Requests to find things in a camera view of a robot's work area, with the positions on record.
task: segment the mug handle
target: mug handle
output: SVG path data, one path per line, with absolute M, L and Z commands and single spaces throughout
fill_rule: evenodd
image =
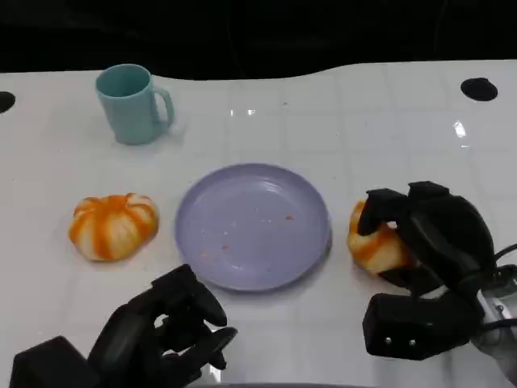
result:
M 167 122 L 164 123 L 162 130 L 166 131 L 172 125 L 172 120 L 174 118 L 172 99 L 170 98 L 169 92 L 165 89 L 162 89 L 161 87 L 154 86 L 153 92 L 157 95 L 160 95 L 163 98 L 163 102 L 165 103 L 165 108 L 167 110 Z

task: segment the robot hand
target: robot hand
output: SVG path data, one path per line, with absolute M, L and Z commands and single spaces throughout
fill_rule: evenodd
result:
M 380 274 L 411 295 L 372 298 L 363 320 L 367 351 L 423 360 L 471 340 L 517 385 L 517 267 L 497 266 L 517 245 L 494 254 L 476 208 L 432 182 L 411 183 L 408 195 L 368 192 L 359 234 L 389 221 L 418 265 Z M 421 298 L 440 286 L 442 296 Z
M 10 388 L 176 388 L 206 364 L 224 369 L 221 351 L 237 330 L 224 327 L 225 312 L 190 267 L 152 285 L 113 313 L 87 360 L 64 337 L 18 354 Z

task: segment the purple plate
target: purple plate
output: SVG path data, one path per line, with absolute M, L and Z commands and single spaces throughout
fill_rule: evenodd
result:
M 197 275 L 241 291 L 294 281 L 330 244 L 329 214 L 314 186 L 265 164 L 202 178 L 183 198 L 174 227 L 179 252 Z

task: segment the white tiled surface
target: white tiled surface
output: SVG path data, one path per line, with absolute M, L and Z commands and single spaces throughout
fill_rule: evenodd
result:
M 423 362 L 369 356 L 361 331 L 368 299 L 397 290 L 354 268 L 344 241 L 365 190 L 405 190 L 425 179 L 475 203 L 496 248 L 517 241 L 515 61 L 352 65 L 264 81 L 157 78 L 173 96 L 176 124 L 171 135 L 139 147 L 114 142 L 96 75 L 0 75 L 0 89 L 17 97 L 0 115 L 3 385 L 16 352 L 58 333 L 87 354 L 117 306 L 181 263 L 171 226 L 198 178 L 231 163 L 269 162 L 322 193 L 334 248 L 314 273 L 277 293 L 214 290 L 240 331 L 227 350 L 224 382 L 507 386 L 472 346 Z M 499 97 L 466 99 L 459 86 L 470 77 L 492 80 Z M 158 204 L 158 236 L 125 263 L 95 266 L 78 257 L 66 235 L 77 202 L 130 191 Z

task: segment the orange and white bread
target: orange and white bread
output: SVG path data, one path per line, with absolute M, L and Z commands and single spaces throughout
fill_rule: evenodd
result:
M 158 231 L 158 210 L 147 196 L 85 198 L 74 210 L 69 238 L 93 261 L 129 257 Z
M 350 218 L 347 245 L 354 261 L 371 274 L 378 274 L 389 269 L 411 265 L 413 261 L 395 230 L 387 224 L 381 224 L 377 232 L 368 236 L 357 233 L 357 227 L 364 202 L 354 207 Z

